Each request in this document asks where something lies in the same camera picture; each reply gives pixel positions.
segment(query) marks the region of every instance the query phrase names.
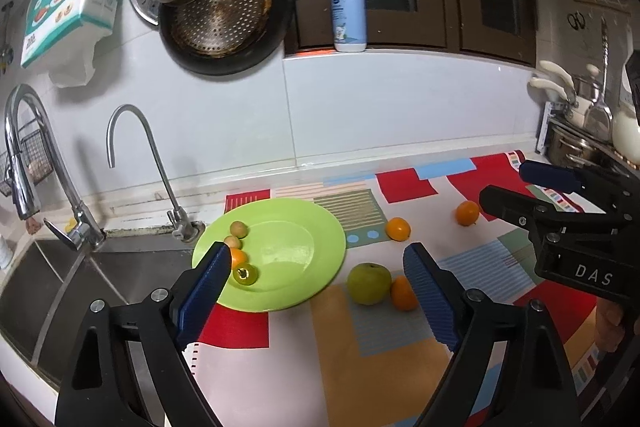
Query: plate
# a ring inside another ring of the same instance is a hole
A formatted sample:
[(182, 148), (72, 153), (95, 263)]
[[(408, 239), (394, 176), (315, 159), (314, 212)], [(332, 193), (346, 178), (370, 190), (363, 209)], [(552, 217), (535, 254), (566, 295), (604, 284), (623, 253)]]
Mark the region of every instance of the plate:
[(344, 230), (332, 213), (311, 201), (273, 198), (238, 206), (211, 223), (193, 250), (193, 267), (234, 221), (249, 227), (242, 250), (258, 280), (242, 286), (230, 275), (218, 299), (227, 308), (269, 312), (300, 304), (327, 286), (344, 260)]

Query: orange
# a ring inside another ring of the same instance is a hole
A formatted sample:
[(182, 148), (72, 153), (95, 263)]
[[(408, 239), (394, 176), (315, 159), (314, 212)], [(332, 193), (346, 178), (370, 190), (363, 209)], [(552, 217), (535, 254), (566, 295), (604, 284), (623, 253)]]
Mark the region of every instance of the orange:
[(411, 227), (402, 217), (392, 217), (386, 222), (385, 232), (394, 241), (406, 241), (411, 235)]
[(391, 302), (401, 312), (410, 312), (418, 307), (418, 298), (404, 275), (399, 275), (391, 283)]
[(231, 250), (231, 270), (235, 269), (240, 263), (246, 263), (249, 258), (239, 248), (229, 248)]
[(463, 201), (456, 208), (456, 221), (463, 227), (474, 224), (480, 217), (480, 207), (475, 201)]

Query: chrome faucet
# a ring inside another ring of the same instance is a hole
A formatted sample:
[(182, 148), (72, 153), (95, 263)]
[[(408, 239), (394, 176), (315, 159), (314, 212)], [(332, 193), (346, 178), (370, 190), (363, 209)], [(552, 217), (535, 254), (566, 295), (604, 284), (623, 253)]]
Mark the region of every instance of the chrome faucet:
[(73, 250), (80, 250), (85, 243), (88, 243), (94, 249), (98, 248), (104, 242), (104, 233), (96, 223), (89, 208), (78, 196), (69, 173), (66, 171), (42, 101), (33, 87), (26, 84), (14, 87), (14, 90), (9, 94), (4, 110), (4, 139), (10, 159), (9, 175), (12, 180), (12, 195), (18, 216), (20, 219), (25, 220), (40, 211), (40, 199), (35, 191), (33, 178), (27, 168), (26, 151), (20, 150), (18, 106), (22, 101), (26, 102), (33, 111), (35, 120), (42, 131), (42, 139), (49, 153), (53, 170), (56, 172), (60, 185), (65, 191), (66, 198), (71, 203), (71, 208), (76, 218), (76, 225), (69, 231), (68, 235), (50, 223), (48, 219), (44, 219), (45, 225), (60, 241)]
[(160, 171), (162, 183), (164, 184), (164, 188), (167, 191), (167, 194), (169, 194), (169, 199), (174, 206), (173, 210), (167, 211), (169, 221), (171, 221), (171, 224), (174, 226), (173, 235), (184, 243), (190, 243), (198, 237), (200, 231), (197, 227), (194, 227), (191, 224), (189, 216), (187, 216), (184, 208), (182, 208), (175, 199), (174, 191), (169, 184), (169, 179), (166, 177), (166, 172), (164, 172), (164, 166), (162, 165), (162, 160), (160, 159), (158, 148), (156, 147), (156, 140), (154, 140), (154, 135), (151, 132), (151, 127), (149, 127), (149, 123), (146, 120), (145, 115), (142, 114), (142, 111), (140, 111), (135, 105), (131, 105), (130, 103), (125, 103), (117, 108), (109, 119), (109, 124), (107, 126), (107, 161), (109, 163), (109, 167), (113, 169), (116, 166), (116, 153), (113, 150), (113, 131), (116, 127), (118, 117), (125, 111), (135, 114), (140, 120), (142, 127), (145, 128), (146, 139), (149, 142), (149, 147), (151, 147), (151, 153), (156, 161), (156, 166), (158, 166), (158, 171)]

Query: spatula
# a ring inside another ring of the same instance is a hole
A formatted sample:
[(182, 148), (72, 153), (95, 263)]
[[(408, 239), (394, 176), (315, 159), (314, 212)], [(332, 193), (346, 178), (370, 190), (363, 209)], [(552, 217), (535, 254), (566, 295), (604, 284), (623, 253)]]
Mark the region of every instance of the spatula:
[(604, 54), (602, 68), (602, 89), (600, 95), (584, 114), (584, 129), (594, 138), (603, 142), (611, 141), (612, 116), (611, 110), (604, 101), (607, 90), (607, 70), (609, 70), (609, 36), (607, 33), (607, 21), (602, 17), (602, 51)]

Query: green and white tissue pack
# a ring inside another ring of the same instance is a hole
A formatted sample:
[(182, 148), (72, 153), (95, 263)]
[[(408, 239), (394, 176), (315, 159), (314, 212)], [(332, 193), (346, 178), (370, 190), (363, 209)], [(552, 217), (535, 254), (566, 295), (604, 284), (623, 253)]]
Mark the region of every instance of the green and white tissue pack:
[(94, 74), (94, 47), (113, 32), (118, 0), (32, 0), (23, 68), (48, 73), (58, 87), (84, 86)]

